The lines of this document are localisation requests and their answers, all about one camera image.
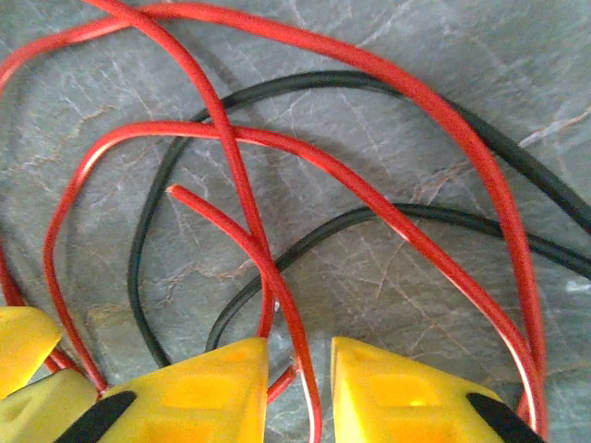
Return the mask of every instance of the stone floor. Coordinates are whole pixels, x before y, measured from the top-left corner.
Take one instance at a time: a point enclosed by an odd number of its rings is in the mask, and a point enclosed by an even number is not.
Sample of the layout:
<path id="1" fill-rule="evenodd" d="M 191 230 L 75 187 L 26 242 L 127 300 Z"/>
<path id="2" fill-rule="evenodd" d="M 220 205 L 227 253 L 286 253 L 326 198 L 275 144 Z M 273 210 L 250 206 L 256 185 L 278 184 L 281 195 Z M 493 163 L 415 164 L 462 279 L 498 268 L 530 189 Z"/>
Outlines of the stone floor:
<path id="1" fill-rule="evenodd" d="M 129 2 L 133 4 L 148 2 Z M 218 0 L 331 35 L 382 55 L 479 114 L 591 200 L 591 7 L 584 0 Z M 101 14 L 76 0 L 4 0 L 0 58 L 21 44 Z M 225 94 L 264 79 L 341 67 L 233 30 L 189 22 L 167 28 Z M 188 119 L 202 107 L 181 70 L 135 31 L 43 56 L 0 103 L 0 223 L 7 253 L 36 305 L 54 311 L 42 279 L 46 225 L 90 144 L 115 126 Z M 314 90 L 262 102 L 233 120 L 295 135 L 327 150 L 388 198 L 493 216 L 463 153 L 412 104 L 369 92 Z M 101 162 L 62 232 L 57 256 L 70 312 L 110 383 L 155 368 L 126 297 L 126 263 L 139 210 L 169 138 L 126 143 Z M 359 206 L 302 161 L 245 146 L 274 254 L 331 217 Z M 591 240 L 516 172 L 502 165 L 527 229 L 588 254 Z M 223 153 L 195 142 L 175 181 L 242 221 Z M 518 320 L 504 244 L 435 222 L 434 240 Z M 550 436 L 591 435 L 591 283 L 535 257 L 548 336 Z M 142 266 L 148 318 L 175 360 L 202 352 L 219 311 L 256 271 L 216 228 L 165 198 Z M 333 441 L 329 350 L 346 335 L 489 386 L 514 402 L 518 376 L 487 321 L 383 223 L 335 235 L 285 273 L 308 329 Z M 224 337 L 253 334 L 259 302 Z M 275 375 L 290 358 L 283 320 L 271 337 Z M 299 384 L 268 411 L 266 441 L 303 441 Z"/>

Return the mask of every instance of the marble surface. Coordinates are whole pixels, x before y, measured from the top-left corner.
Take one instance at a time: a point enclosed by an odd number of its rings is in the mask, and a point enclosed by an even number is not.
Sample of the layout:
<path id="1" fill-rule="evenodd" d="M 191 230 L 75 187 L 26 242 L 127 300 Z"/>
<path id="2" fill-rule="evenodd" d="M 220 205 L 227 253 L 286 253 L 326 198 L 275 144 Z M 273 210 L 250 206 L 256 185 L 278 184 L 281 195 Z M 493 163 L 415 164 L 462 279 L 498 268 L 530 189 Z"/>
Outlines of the marble surface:
<path id="1" fill-rule="evenodd" d="M 585 0 L 220 0 L 219 5 L 331 35 L 393 60 L 479 114 L 591 200 L 591 6 Z M 0 3 L 0 58 L 35 37 L 100 12 L 75 0 Z M 221 94 L 264 79 L 341 65 L 212 25 L 167 28 L 202 63 Z M 42 279 L 46 225 L 78 161 L 105 131 L 153 118 L 188 119 L 202 107 L 175 63 L 124 31 L 29 63 L 0 102 L 0 223 L 26 295 L 54 315 Z M 327 150 L 388 198 L 493 216 L 463 153 L 412 104 L 351 90 L 292 93 L 233 115 Z M 57 249 L 73 318 L 118 383 L 155 368 L 126 297 L 126 263 L 139 210 L 170 138 L 125 143 L 106 156 L 78 200 Z M 286 154 L 244 146 L 271 247 L 295 240 L 359 202 L 324 173 Z M 591 240 L 556 205 L 502 164 L 528 230 L 582 253 Z M 174 179 L 243 221 L 222 151 L 195 142 Z M 519 322 L 503 242 L 421 221 Z M 591 282 L 535 257 L 548 337 L 551 441 L 591 436 Z M 175 360 L 202 352 L 218 312 L 256 271 L 216 228 L 165 198 L 142 265 L 148 318 Z M 467 377 L 514 403 L 518 376 L 487 321 L 383 223 L 350 228 L 285 273 L 301 308 L 333 441 L 330 340 L 345 335 Z M 259 299 L 224 341 L 254 333 Z M 290 359 L 278 317 L 271 376 Z M 305 404 L 295 384 L 268 411 L 266 441 L 303 441 Z"/>

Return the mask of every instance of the black cable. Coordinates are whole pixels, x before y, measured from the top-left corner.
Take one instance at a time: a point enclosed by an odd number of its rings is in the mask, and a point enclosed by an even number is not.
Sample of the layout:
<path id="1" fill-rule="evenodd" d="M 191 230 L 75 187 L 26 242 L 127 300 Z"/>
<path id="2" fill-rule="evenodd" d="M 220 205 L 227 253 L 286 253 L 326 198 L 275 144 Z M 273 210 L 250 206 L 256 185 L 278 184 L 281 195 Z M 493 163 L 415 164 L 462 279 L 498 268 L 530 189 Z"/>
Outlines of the black cable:
<path id="1" fill-rule="evenodd" d="M 260 100 L 287 92 L 315 88 L 352 88 L 401 97 L 401 94 L 397 90 L 361 72 L 320 71 L 277 78 L 240 90 L 224 98 L 223 105 L 228 111 L 235 111 Z M 534 185 L 539 187 L 556 202 L 575 222 L 588 233 L 591 233 L 591 207 L 579 198 L 574 191 L 564 184 L 552 171 L 546 168 L 546 166 L 519 148 L 512 140 L 505 137 L 494 127 L 458 104 L 451 101 L 448 101 L 448 103 L 475 129 L 493 152 L 497 153 L 514 169 L 527 177 Z M 203 110 L 194 117 L 193 121 L 202 122 L 208 117 L 207 111 Z M 141 308 L 139 300 L 139 262 L 153 213 L 158 206 L 158 201 L 163 195 L 168 178 L 180 155 L 190 141 L 190 138 L 175 138 L 169 150 L 166 151 L 139 216 L 127 267 L 129 303 L 131 304 L 131 309 L 144 341 L 159 366 L 169 365 L 170 359 L 151 331 Z"/>
<path id="2" fill-rule="evenodd" d="M 484 233 L 502 239 L 501 226 L 493 220 L 478 215 L 462 212 L 460 210 L 448 210 L 436 206 L 419 205 L 412 203 L 392 203 L 398 210 L 410 217 L 444 222 L 453 226 Z M 320 244 L 330 236 L 339 233 L 343 229 L 356 224 L 376 220 L 378 216 L 368 207 L 350 210 L 334 219 L 327 221 L 304 238 L 290 246 L 283 255 L 275 261 L 275 266 L 281 272 L 289 268 L 296 260 L 305 255 L 312 247 Z M 584 257 L 571 249 L 556 245 L 542 237 L 527 234 L 527 241 L 532 252 L 554 263 L 570 269 L 583 277 L 591 280 L 591 258 Z M 210 335 L 205 345 L 205 351 L 211 351 L 218 347 L 223 331 L 242 306 L 246 304 L 258 291 L 260 291 L 260 276 L 255 277 L 237 293 L 230 303 L 226 305 L 222 313 L 217 317 L 211 328 Z"/>

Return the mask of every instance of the gray marble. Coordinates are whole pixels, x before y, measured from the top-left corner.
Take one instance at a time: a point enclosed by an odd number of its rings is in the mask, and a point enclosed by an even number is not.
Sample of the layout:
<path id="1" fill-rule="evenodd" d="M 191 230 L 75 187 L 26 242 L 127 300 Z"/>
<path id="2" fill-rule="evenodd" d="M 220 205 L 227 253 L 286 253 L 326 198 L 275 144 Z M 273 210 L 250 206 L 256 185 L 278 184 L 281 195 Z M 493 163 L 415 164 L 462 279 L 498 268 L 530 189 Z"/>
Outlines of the gray marble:
<path id="1" fill-rule="evenodd" d="M 147 3 L 135 1 L 134 4 Z M 380 54 L 481 115 L 591 200 L 591 7 L 584 0 L 220 0 Z M 76 0 L 0 3 L 0 58 L 21 44 L 101 14 Z M 220 94 L 263 79 L 341 65 L 277 43 L 189 22 L 167 28 L 199 59 Z M 202 106 L 175 63 L 135 31 L 40 57 L 0 103 L 0 223 L 10 262 L 35 305 L 48 309 L 41 248 L 66 180 L 103 132 L 152 118 L 188 119 Z M 233 120 L 327 150 L 388 198 L 493 216 L 463 153 L 412 104 L 351 90 L 269 100 Z M 78 200 L 57 250 L 70 312 L 110 383 L 154 369 L 126 298 L 127 252 L 139 209 L 170 138 L 143 138 L 106 156 Z M 359 205 L 324 173 L 288 155 L 244 146 L 274 254 Z M 591 240 L 522 177 L 506 172 L 528 230 L 582 253 Z M 222 151 L 195 142 L 175 181 L 243 221 Z M 420 222 L 519 321 L 507 251 L 498 240 Z M 549 354 L 550 435 L 591 435 L 591 282 L 536 257 Z M 165 198 L 142 266 L 148 318 L 175 360 L 200 353 L 212 321 L 255 274 L 216 228 Z M 285 273 L 300 306 L 333 441 L 331 337 L 358 338 L 496 389 L 514 403 L 518 376 L 487 321 L 425 259 L 373 221 L 315 248 Z M 251 335 L 259 301 L 224 341 Z M 271 374 L 290 358 L 283 320 L 271 336 Z M 268 412 L 266 441 L 303 441 L 298 384 Z"/>

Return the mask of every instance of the yellow plastic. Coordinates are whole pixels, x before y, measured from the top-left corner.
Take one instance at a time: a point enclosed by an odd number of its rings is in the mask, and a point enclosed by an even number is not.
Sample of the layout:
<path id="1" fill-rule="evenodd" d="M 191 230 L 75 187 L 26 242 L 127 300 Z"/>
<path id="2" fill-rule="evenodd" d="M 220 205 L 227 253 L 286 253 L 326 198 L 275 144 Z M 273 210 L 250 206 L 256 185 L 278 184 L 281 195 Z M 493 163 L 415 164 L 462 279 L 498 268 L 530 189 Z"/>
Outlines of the yellow plastic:
<path id="1" fill-rule="evenodd" d="M 0 401 L 1 443 L 52 443 L 96 400 L 81 374 L 65 369 Z"/>
<path id="2" fill-rule="evenodd" d="M 27 384 L 60 339 L 60 330 L 34 307 L 0 307 L 0 400 Z"/>
<path id="3" fill-rule="evenodd" d="M 101 443 L 260 443 L 267 341 L 248 339 L 110 389 L 138 397 Z"/>
<path id="4" fill-rule="evenodd" d="M 360 341 L 332 339 L 336 443 L 502 443 L 465 395 L 475 383 Z"/>

